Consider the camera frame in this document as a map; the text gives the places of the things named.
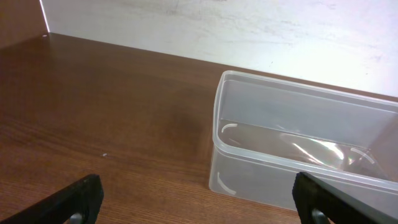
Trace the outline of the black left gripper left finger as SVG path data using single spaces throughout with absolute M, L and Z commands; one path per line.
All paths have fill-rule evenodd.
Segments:
M 89 174 L 1 221 L 1 224 L 94 224 L 104 198 L 100 176 Z

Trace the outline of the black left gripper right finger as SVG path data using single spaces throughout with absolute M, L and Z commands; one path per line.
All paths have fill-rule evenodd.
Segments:
M 292 189 L 302 224 L 397 224 L 397 219 L 362 203 L 307 172 L 296 174 Z

